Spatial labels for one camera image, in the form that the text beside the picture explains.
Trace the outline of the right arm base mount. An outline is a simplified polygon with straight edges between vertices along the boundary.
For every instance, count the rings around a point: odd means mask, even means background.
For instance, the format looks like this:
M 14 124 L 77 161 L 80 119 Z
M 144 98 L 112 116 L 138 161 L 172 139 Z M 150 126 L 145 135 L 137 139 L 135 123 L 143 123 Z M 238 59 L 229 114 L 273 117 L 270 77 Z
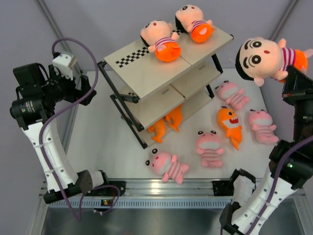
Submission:
M 218 180 L 212 182 L 214 196 L 233 196 L 234 182 L 230 180 Z

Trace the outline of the black-haired boy doll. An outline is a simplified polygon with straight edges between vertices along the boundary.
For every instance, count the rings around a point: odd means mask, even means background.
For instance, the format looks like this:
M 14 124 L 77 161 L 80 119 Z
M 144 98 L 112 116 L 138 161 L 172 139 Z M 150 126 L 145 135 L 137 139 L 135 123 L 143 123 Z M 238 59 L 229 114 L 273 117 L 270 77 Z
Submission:
M 292 66 L 306 73 L 312 55 L 311 48 L 301 51 L 287 47 L 284 38 L 279 42 L 262 37 L 249 38 L 237 52 L 235 68 L 242 79 L 254 81 L 259 87 L 266 78 L 284 83 L 289 74 L 287 68 Z

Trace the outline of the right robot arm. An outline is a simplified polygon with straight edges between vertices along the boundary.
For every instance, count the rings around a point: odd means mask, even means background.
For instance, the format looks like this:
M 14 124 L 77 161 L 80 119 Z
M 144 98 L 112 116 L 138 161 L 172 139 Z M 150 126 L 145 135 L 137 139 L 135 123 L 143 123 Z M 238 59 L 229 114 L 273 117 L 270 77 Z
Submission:
M 232 201 L 222 211 L 222 235 L 257 235 L 274 210 L 313 176 L 313 81 L 287 67 L 283 101 L 294 107 L 293 141 L 280 140 L 260 183 L 243 169 L 233 171 L 222 192 Z

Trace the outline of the boy doll orange shorts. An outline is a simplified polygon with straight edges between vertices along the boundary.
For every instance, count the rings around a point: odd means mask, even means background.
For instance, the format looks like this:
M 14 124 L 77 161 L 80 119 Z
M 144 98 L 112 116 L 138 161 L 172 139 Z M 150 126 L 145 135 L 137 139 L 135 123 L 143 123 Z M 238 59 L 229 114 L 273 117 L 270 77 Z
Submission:
M 141 29 L 140 37 L 148 51 L 162 62 L 173 62 L 181 55 L 181 48 L 177 43 L 179 35 L 172 32 L 170 23 L 151 21 Z

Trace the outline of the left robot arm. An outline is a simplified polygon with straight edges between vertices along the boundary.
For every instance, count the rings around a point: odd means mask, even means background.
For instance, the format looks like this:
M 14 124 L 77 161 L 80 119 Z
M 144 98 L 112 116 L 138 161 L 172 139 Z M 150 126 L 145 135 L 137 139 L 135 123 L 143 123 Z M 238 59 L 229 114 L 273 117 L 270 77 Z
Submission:
M 47 192 L 47 204 L 95 190 L 99 195 L 109 193 L 111 186 L 101 170 L 75 172 L 69 163 L 59 138 L 55 119 L 55 105 L 65 100 L 74 103 L 87 94 L 91 86 L 89 78 L 80 76 L 81 88 L 75 80 L 67 78 L 61 69 L 32 63 L 13 69 L 19 84 L 17 99 L 12 102 L 10 114 L 32 143 L 43 168 Z

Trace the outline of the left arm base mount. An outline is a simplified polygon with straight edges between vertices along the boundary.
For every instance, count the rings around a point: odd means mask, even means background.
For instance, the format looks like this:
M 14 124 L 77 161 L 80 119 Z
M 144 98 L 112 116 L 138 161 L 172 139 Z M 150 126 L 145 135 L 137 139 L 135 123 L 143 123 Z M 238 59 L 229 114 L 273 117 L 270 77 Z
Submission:
M 110 181 L 108 185 L 101 185 L 95 187 L 90 192 L 86 193 L 85 196 L 96 197 L 115 197 L 118 195 L 118 190 L 120 192 L 120 196 L 122 196 L 126 191 L 126 182 L 125 181 Z

